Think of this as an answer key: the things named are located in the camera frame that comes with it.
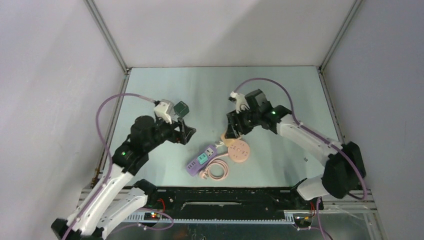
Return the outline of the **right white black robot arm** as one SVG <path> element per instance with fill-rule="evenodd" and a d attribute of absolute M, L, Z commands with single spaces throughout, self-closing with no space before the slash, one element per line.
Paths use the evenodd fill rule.
<path fill-rule="evenodd" d="M 296 191 L 290 196 L 295 208 L 304 209 L 312 199 L 326 195 L 342 199 L 358 185 L 364 185 L 366 170 L 356 143 L 341 143 L 320 135 L 296 120 L 292 110 L 282 105 L 272 106 L 260 89 L 247 95 L 233 91 L 228 99 L 235 103 L 235 110 L 226 115 L 227 139 L 247 135 L 261 126 L 294 142 L 324 167 L 322 174 L 295 185 Z"/>

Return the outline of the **beige cube socket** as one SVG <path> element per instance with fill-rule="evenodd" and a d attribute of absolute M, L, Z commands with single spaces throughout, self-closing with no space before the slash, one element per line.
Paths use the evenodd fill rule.
<path fill-rule="evenodd" d="M 231 146 L 237 140 L 237 138 L 226 138 L 226 134 L 225 133 L 222 133 L 220 135 L 220 140 L 223 142 L 223 144 L 226 147 L 229 147 L 229 146 Z"/>

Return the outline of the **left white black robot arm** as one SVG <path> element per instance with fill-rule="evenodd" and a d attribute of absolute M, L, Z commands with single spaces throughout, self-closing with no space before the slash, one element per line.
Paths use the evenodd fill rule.
<path fill-rule="evenodd" d="M 149 160 L 149 153 L 169 141 L 186 145 L 196 129 L 182 118 L 171 123 L 160 117 L 139 116 L 126 140 L 115 150 L 107 172 L 68 218 L 57 218 L 51 225 L 59 240 L 105 240 L 134 211 L 153 208 L 158 202 L 156 187 L 142 179 L 124 199 L 110 206 L 117 194 Z"/>

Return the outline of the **teal USB charger plug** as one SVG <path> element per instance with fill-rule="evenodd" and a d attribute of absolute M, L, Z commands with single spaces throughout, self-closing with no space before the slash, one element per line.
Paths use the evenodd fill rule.
<path fill-rule="evenodd" d="M 209 159 L 209 156 L 206 153 L 202 153 L 197 157 L 197 161 L 200 165 L 206 163 Z"/>

